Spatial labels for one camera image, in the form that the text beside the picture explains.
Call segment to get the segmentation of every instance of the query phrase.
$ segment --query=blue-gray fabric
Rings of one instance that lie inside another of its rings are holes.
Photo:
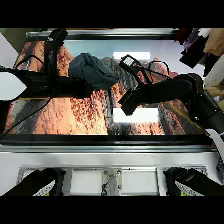
[[[119,80],[110,67],[90,53],[82,53],[72,60],[68,75],[84,78],[94,89],[110,89]]]

